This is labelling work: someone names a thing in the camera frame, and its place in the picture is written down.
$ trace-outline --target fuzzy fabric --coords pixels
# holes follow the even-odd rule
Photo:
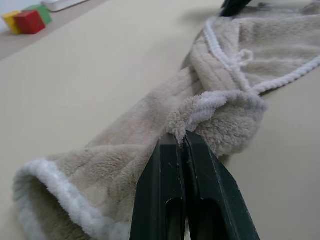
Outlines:
[[[128,240],[139,177],[165,133],[201,135],[217,155],[242,151],[267,107],[260,93],[320,64],[319,2],[302,10],[248,7],[213,17],[181,70],[85,148],[36,159],[14,179],[31,240]]]

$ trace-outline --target table surface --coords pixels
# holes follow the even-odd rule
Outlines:
[[[12,202],[16,171],[81,148],[167,81],[221,4],[110,0],[0,62],[1,239],[25,239]],[[223,160],[262,240],[319,238],[319,74],[265,95],[269,110],[252,144]]]

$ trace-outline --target green block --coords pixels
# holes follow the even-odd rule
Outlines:
[[[23,9],[22,12],[30,11],[30,10],[37,10],[45,25],[48,25],[49,23],[51,23],[52,19],[45,5],[43,4],[32,5]]]

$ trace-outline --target white object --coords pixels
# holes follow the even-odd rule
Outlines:
[[[44,0],[43,4],[51,12],[58,12],[88,0]]]

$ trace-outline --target beige fleece cloth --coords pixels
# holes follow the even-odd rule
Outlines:
[[[320,64],[319,3],[214,17],[181,70],[78,151],[36,159],[14,180],[31,240],[128,240],[138,179],[166,132],[201,135],[217,156],[242,151],[267,109],[259,93]]]

